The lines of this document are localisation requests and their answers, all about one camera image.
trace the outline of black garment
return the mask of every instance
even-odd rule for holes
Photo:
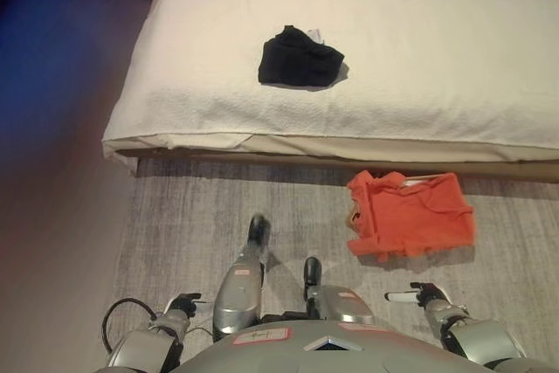
[[[317,44],[305,32],[286,25],[264,43],[259,82],[328,86],[338,77],[342,61],[343,54],[334,48]]]

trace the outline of red sticker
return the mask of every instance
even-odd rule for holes
[[[388,332],[387,329],[378,328],[373,325],[364,325],[362,323],[340,322],[338,325],[348,331]]]
[[[233,345],[256,344],[257,342],[276,342],[288,340],[291,336],[290,328],[261,329],[245,332],[235,338]]]

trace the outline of gray carpet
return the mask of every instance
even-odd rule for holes
[[[377,263],[357,259],[344,225],[352,172],[215,163],[143,161],[114,283],[114,298],[134,296],[161,310],[180,292],[214,299],[246,239],[253,213],[272,224],[263,313],[303,310],[302,268],[309,255],[323,280],[358,292],[378,325],[428,342],[421,309],[389,303],[386,291],[414,280],[444,287],[472,316],[503,321],[529,356],[559,366],[559,185],[466,179],[478,226],[476,246],[430,257]],[[211,304],[194,325],[211,327]],[[144,319],[140,309],[115,312],[111,338]],[[203,331],[186,340],[184,358],[209,345]]]

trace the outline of white bedsheet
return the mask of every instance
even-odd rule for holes
[[[284,24],[320,28],[348,78],[317,92],[260,85],[262,45]],[[559,0],[160,0],[104,141],[258,134],[559,149],[558,111]]]

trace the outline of orange shirt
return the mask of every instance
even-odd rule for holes
[[[359,206],[355,221],[359,239],[350,240],[354,255],[416,256],[430,251],[473,245],[473,208],[466,205],[458,179],[443,174],[412,186],[405,176],[391,172],[374,178],[357,174],[349,183]]]

